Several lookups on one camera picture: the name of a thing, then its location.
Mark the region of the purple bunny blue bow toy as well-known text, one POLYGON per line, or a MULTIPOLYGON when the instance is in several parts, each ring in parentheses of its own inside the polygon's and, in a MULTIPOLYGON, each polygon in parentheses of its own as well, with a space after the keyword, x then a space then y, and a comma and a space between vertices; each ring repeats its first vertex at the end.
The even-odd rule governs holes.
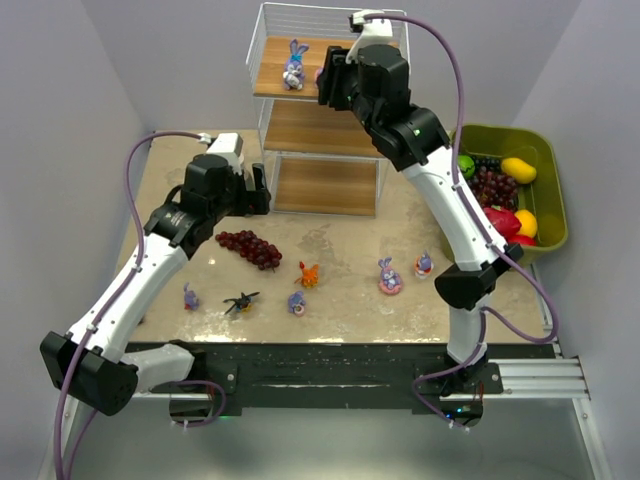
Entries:
POLYGON ((289 50, 289 57, 282 73, 283 86, 286 90, 300 91, 304 88, 305 81, 303 58, 309 50, 309 45, 294 38, 289 43, 289 50))

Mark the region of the small purple bunny toy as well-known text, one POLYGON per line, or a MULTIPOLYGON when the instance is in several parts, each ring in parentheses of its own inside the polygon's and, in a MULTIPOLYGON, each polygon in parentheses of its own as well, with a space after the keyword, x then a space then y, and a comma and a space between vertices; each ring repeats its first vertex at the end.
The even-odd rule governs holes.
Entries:
POLYGON ((306 311, 306 300, 302 291, 296 291, 288 297, 287 300, 288 312, 301 317, 306 311))

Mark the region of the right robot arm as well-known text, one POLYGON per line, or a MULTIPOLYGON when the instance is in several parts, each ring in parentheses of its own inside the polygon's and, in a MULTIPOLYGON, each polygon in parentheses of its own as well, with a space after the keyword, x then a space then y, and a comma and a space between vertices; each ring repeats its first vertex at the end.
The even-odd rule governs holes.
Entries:
POLYGON ((318 102, 353 113, 375 149, 421 194, 453 251, 453 265, 434 280, 449 307, 446 369, 414 382, 420 393, 448 395, 471 388, 484 368, 484 310, 509 261, 523 252, 506 242, 475 201, 438 117, 412 102, 409 73, 391 45, 366 46, 355 55, 330 46, 316 80, 318 102))

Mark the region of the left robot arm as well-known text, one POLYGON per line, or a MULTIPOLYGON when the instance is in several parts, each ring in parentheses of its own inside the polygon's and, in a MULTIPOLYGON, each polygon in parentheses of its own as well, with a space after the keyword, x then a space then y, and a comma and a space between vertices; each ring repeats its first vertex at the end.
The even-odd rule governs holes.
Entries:
POLYGON ((48 333, 40 352, 53 385, 106 416, 136 393, 187 380, 203 359, 180 341, 138 354, 125 349, 166 283, 227 216, 266 215, 271 195, 262 163, 249 169, 232 154, 200 154, 187 165, 144 226, 135 250, 93 307, 67 333, 48 333))

